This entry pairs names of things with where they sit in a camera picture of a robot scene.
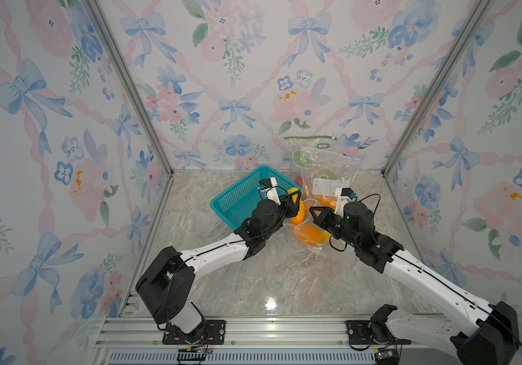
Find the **small yellow mango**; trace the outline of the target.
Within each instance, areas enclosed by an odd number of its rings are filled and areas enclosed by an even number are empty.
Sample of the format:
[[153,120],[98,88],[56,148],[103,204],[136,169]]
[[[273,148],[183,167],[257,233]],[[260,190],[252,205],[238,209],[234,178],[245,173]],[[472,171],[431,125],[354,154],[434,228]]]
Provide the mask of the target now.
[[288,190],[288,194],[294,207],[297,208],[295,215],[291,217],[291,224],[297,226],[305,220],[305,204],[301,199],[301,191],[298,188],[291,188]]

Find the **orange mango top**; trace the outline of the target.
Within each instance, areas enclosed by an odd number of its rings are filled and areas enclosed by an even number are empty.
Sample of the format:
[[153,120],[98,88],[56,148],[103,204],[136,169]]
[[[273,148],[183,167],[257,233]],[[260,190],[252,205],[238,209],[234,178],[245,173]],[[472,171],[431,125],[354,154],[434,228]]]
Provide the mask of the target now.
[[337,198],[330,196],[314,196],[315,199],[320,206],[331,207],[332,209],[336,209],[337,206]]

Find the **clear plastic bag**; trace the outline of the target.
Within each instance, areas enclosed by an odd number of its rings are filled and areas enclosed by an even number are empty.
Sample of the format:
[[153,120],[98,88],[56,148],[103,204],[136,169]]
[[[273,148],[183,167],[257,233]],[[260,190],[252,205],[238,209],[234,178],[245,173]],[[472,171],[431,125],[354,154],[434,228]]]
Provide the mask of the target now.
[[337,188],[352,187],[362,162],[334,151],[318,151],[317,164],[302,173],[305,199],[335,197]]
[[286,219],[285,222],[285,227],[289,228],[292,236],[317,255],[324,254],[331,238],[330,233],[314,224],[310,213],[310,208],[321,206],[316,199],[306,199],[300,204],[299,213],[295,217]]

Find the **clear zip-top bag green print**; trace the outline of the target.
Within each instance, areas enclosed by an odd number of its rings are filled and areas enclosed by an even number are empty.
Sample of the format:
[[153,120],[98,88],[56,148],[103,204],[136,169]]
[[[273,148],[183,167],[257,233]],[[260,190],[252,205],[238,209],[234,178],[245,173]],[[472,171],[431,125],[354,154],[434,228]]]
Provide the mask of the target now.
[[302,173],[317,164],[318,151],[335,151],[338,138],[328,135],[285,137],[288,158],[293,171],[294,181],[303,185]]

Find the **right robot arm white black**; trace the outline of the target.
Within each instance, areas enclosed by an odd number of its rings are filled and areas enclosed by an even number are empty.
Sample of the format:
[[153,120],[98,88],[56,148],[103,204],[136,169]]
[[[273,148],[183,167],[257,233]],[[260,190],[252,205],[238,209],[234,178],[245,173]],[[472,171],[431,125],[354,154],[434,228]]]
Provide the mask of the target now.
[[374,229],[374,212],[361,202],[311,207],[314,224],[351,246],[367,266],[423,297],[445,321],[415,316],[392,305],[371,318],[373,332],[408,339],[442,351],[462,364],[509,364],[522,351],[517,312],[503,301],[492,304],[458,287],[417,260],[396,240]]

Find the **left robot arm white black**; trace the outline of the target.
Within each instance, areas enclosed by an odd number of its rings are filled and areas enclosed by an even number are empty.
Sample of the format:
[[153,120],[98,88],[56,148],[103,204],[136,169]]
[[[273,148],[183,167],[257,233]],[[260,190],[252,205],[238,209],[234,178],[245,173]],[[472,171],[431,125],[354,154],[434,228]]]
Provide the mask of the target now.
[[173,246],[160,251],[136,282],[136,292],[157,325],[173,325],[193,341],[201,336],[206,319],[195,304],[188,302],[194,282],[255,256],[286,219],[298,215],[301,191],[278,186],[268,192],[279,190],[281,196],[260,200],[251,216],[226,238],[188,251]]

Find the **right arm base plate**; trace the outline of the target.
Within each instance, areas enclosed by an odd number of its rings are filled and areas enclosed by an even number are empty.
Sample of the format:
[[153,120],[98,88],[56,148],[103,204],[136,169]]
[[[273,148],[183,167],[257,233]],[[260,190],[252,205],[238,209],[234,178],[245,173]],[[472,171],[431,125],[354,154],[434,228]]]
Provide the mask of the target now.
[[349,336],[349,343],[355,345],[388,345],[392,340],[399,345],[410,345],[407,339],[395,338],[388,328],[382,324],[373,324],[370,320],[348,320],[345,321],[346,333]]

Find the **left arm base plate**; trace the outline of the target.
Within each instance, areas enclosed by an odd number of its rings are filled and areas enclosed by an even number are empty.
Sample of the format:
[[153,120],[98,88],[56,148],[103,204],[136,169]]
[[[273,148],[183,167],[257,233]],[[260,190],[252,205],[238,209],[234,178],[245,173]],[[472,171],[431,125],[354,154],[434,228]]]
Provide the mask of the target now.
[[223,345],[226,335],[225,320],[207,320],[199,324],[192,332],[183,332],[178,326],[166,325],[163,345]]

